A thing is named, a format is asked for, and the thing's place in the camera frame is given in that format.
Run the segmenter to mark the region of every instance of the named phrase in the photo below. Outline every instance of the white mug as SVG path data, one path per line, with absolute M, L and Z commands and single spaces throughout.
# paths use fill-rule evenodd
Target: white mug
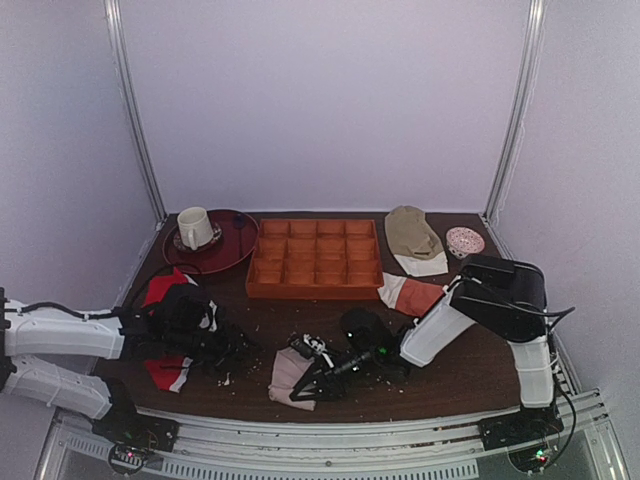
M 178 228 L 185 247 L 197 250 L 213 239 L 213 228 L 207 211 L 202 207 L 191 207 L 178 215 Z

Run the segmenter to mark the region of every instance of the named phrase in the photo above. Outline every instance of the dark red plate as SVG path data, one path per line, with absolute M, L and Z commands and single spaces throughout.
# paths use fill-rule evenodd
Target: dark red plate
M 202 252 L 181 252 L 173 244 L 173 237 L 178 227 L 171 229 L 164 240 L 162 254 L 167 263 L 190 263 L 202 270 L 203 275 L 221 272 L 237 265 L 253 252 L 258 239 L 258 224 L 246 213 L 236 210 L 210 210 L 209 219 L 217 222 L 222 229 L 222 238 L 211 248 Z M 245 226 L 242 229 L 233 227 L 233 218 L 242 214 Z M 181 266 L 180 271 L 188 274 L 198 274 L 194 268 Z

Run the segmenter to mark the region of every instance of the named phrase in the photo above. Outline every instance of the patterned bowl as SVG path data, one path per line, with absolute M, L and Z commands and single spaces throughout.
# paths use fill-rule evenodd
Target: patterned bowl
M 467 227 L 455 227 L 447 232 L 447 247 L 459 259 L 484 250 L 484 239 L 475 230 Z

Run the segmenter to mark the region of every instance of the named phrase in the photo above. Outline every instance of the dark wooden table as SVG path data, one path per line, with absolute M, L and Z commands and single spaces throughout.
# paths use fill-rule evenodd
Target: dark wooden table
M 270 213 L 252 214 L 262 218 L 373 218 L 376 220 L 384 271 L 403 275 L 388 250 L 381 213 Z M 454 226 L 467 226 L 480 232 L 487 243 L 484 253 L 498 256 L 480 218 L 471 214 L 428 214 L 427 221 L 444 239 Z M 164 264 L 162 242 L 175 226 L 172 216 L 134 282 L 132 291 Z M 307 412 L 271 402 L 267 388 L 277 350 L 286 347 L 294 333 L 310 333 L 344 349 L 348 346 L 338 326 L 340 316 L 350 308 L 363 306 L 376 312 L 395 331 L 412 319 L 389 310 L 379 301 L 296 301 L 247 298 L 245 278 L 249 260 L 219 274 L 198 281 L 207 287 L 213 300 L 228 309 L 228 319 L 238 323 L 263 350 L 242 364 L 230 368 L 226 378 L 211 378 L 201 370 L 189 373 L 179 394 L 159 391 L 142 362 L 104 361 L 96 366 L 101 376 L 120 378 L 130 389 L 134 401 L 143 407 L 170 412 L 264 422 L 379 422 L 433 418 L 496 410 L 519 404 L 519 384 L 511 350 L 506 342 L 475 325 L 447 346 L 427 367 L 415 368 L 406 383 L 387 382 L 379 371 L 363 371 L 349 386 L 346 399 L 319 403 Z M 449 274 L 425 277 L 421 281 L 446 284 L 460 268 L 460 261 L 449 255 Z

